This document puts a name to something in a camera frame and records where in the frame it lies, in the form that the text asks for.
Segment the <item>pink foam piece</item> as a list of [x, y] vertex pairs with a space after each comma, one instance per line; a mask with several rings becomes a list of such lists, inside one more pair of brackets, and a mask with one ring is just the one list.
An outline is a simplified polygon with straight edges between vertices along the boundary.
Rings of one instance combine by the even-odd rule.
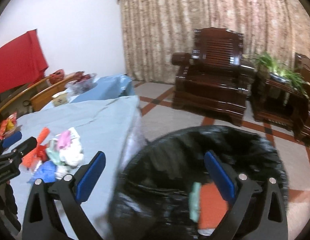
[[69, 147], [71, 144], [71, 132], [67, 129], [63, 131], [59, 137], [57, 142], [58, 151], [64, 148]]

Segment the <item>orange bubble wrap sheet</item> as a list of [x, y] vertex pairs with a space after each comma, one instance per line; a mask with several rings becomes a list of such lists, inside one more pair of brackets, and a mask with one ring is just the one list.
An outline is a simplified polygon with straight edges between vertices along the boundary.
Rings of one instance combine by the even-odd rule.
[[215, 183], [202, 185], [199, 195], [198, 228], [217, 228], [227, 211], [228, 203], [222, 198]]

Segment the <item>mint green rubber glove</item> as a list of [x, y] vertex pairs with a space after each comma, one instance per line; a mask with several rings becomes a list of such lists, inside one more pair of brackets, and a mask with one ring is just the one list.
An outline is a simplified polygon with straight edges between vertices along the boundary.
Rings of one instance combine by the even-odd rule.
[[199, 221], [200, 191], [201, 191], [201, 183], [194, 182], [192, 184], [191, 192], [189, 194], [189, 212], [190, 212], [190, 219], [195, 223]]

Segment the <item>black trash bag bin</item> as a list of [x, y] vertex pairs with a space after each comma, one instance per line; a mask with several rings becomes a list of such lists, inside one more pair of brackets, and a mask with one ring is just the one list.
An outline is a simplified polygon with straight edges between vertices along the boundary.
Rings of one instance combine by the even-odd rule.
[[287, 208], [286, 170], [266, 138], [228, 126], [190, 127], [150, 142], [119, 175], [109, 211], [114, 239], [205, 239], [190, 219], [189, 194], [194, 182], [213, 182], [204, 163], [209, 151], [258, 184], [275, 178]]

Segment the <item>red snack packets bowl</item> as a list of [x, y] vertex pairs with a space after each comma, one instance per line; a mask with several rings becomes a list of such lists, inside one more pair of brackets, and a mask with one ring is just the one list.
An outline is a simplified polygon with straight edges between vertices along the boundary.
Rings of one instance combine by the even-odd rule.
[[5, 139], [17, 128], [17, 112], [12, 113], [7, 119], [0, 124], [0, 140]]

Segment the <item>tissue box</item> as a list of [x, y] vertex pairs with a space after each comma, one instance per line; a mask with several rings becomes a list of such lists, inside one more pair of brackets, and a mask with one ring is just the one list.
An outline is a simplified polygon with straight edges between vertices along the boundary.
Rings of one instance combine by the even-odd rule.
[[69, 103], [69, 96], [68, 92], [66, 91], [58, 92], [52, 96], [52, 104], [54, 107], [58, 107], [67, 103]]

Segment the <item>red cloth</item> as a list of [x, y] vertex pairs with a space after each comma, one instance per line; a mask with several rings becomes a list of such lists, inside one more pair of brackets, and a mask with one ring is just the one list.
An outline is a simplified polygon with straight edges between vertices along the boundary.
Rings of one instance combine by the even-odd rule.
[[37, 30], [30, 30], [0, 48], [0, 94], [34, 83], [48, 68]]

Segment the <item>glass fruit bowl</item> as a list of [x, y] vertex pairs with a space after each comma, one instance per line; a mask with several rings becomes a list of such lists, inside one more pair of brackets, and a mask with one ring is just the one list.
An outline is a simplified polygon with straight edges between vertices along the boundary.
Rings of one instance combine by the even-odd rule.
[[96, 73], [91, 74], [76, 74], [73, 81], [68, 82], [65, 87], [70, 90], [72, 95], [83, 94], [97, 85], [95, 81]]

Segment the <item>grey blue tablecloth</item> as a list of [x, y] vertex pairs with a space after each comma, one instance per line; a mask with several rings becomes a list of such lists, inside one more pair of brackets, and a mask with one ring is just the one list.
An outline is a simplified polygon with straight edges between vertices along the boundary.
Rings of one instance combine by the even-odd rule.
[[83, 164], [89, 163], [98, 151], [105, 153], [105, 169], [88, 201], [82, 204], [88, 219], [104, 239], [112, 239], [108, 210], [117, 176], [146, 145], [139, 104], [136, 95], [83, 101], [24, 115], [17, 121], [22, 140], [37, 137], [45, 127], [50, 129], [48, 139], [75, 128], [83, 147]]

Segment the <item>light blue table cover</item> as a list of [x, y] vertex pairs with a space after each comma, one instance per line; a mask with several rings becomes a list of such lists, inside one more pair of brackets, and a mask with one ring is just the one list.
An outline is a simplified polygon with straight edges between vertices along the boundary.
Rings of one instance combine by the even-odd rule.
[[[77, 103], [84, 101], [108, 100], [115, 99], [122, 96], [135, 95], [133, 81], [126, 75], [113, 75], [95, 78], [97, 85], [91, 90], [79, 94], [72, 95], [69, 89], [64, 91], [68, 92], [69, 103]], [[43, 107], [44, 109], [53, 108], [52, 100]]]

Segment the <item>dark wooden side table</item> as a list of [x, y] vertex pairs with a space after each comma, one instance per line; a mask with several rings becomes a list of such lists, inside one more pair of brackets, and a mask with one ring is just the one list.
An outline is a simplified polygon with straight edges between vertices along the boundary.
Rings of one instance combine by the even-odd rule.
[[270, 122], [293, 130], [295, 112], [304, 94], [274, 79], [264, 79], [257, 73], [250, 90], [250, 104], [255, 121]]

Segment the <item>green potted plant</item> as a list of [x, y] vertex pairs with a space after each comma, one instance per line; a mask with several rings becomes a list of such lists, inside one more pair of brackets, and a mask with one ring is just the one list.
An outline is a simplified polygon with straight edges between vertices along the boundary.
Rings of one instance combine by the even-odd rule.
[[296, 91], [305, 93], [304, 84], [306, 83], [301, 74], [289, 69], [286, 64], [279, 62], [267, 51], [255, 54], [254, 64], [257, 67], [257, 74], [264, 79], [274, 79], [284, 85], [289, 85]]

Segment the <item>beige patterned curtain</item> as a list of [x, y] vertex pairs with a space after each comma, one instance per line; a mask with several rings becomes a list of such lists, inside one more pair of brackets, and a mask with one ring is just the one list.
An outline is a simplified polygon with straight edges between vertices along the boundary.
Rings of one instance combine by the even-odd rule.
[[118, 0], [127, 73], [173, 83], [174, 53], [189, 53], [194, 31], [224, 28], [243, 34], [243, 53], [268, 52], [287, 67], [295, 53], [310, 58], [310, 16], [299, 0]]

